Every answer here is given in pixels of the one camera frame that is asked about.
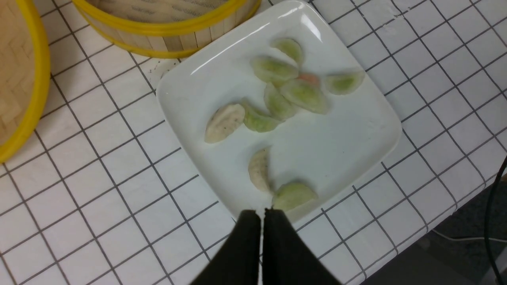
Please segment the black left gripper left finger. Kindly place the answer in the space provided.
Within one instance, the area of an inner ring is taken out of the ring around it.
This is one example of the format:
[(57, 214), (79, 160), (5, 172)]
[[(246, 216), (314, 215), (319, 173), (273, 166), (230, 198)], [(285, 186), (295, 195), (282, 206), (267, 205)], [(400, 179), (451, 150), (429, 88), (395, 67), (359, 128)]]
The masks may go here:
[(259, 278), (261, 219), (243, 210), (222, 247), (192, 285), (256, 285)]

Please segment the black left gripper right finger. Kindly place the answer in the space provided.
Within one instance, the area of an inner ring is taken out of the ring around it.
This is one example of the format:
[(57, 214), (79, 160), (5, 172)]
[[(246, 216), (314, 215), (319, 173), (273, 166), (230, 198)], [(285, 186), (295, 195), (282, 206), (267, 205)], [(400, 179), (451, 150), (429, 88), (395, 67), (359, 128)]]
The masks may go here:
[(340, 285), (301, 240), (283, 211), (265, 209), (263, 234), (265, 285)]

